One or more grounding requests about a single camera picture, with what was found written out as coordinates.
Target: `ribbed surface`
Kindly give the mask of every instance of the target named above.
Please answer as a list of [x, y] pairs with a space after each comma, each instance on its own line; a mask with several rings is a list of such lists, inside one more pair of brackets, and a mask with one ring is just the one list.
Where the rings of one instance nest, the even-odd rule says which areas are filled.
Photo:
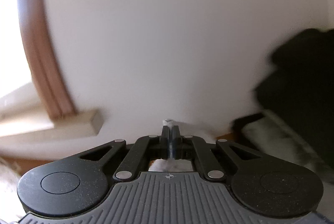
[[204, 181], [196, 172], [168, 174], [142, 172], [133, 182], [118, 183], [101, 205], [80, 216], [52, 220], [28, 214], [20, 224], [325, 223], [312, 214], [303, 219], [259, 216], [240, 206], [221, 183]]

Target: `window sill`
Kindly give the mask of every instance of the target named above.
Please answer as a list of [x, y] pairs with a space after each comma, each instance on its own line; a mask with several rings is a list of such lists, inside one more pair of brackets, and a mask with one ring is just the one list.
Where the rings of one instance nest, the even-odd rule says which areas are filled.
[[52, 121], [46, 111], [38, 106], [0, 120], [0, 142], [15, 144], [96, 136], [102, 124], [98, 110]]

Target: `metal rivet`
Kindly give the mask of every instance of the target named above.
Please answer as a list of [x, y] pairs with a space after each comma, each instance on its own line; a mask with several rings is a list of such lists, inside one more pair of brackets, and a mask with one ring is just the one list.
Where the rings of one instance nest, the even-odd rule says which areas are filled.
[[128, 179], [132, 176], [130, 171], [119, 171], [116, 173], [116, 177], [119, 179]]
[[213, 179], [220, 179], [224, 177], [224, 173], [219, 170], [211, 170], [208, 172], [208, 176]]

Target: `crosshair symbol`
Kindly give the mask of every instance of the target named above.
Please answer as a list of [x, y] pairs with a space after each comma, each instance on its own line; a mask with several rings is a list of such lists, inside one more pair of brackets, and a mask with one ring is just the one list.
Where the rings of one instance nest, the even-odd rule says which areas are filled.
[[174, 175], [169, 173], [165, 176], [167, 179], [173, 179], [174, 178]]

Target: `wooden window frame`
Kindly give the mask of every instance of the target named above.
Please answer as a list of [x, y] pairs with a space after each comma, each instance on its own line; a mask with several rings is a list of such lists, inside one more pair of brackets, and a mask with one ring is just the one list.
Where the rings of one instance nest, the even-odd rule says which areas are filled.
[[48, 32], [44, 0], [17, 0], [19, 26], [32, 81], [50, 119], [76, 114]]

